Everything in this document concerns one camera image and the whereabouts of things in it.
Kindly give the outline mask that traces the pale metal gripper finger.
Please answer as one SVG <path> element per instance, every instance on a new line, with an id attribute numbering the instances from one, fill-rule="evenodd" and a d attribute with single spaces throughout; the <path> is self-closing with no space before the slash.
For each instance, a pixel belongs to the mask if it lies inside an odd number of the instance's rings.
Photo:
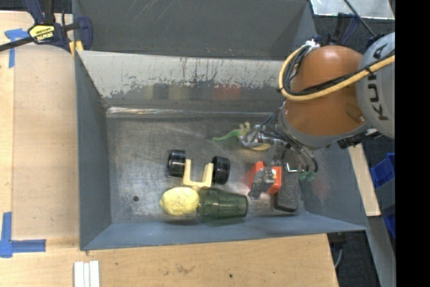
<path id="1" fill-rule="evenodd" d="M 248 196 L 251 199 L 259 199 L 263 188 L 265 187 L 265 171 L 260 169 L 259 171 L 250 175 L 250 191 Z"/>
<path id="2" fill-rule="evenodd" d="M 265 191 L 273 192 L 277 181 L 277 170 L 266 168 L 264 170 Z"/>

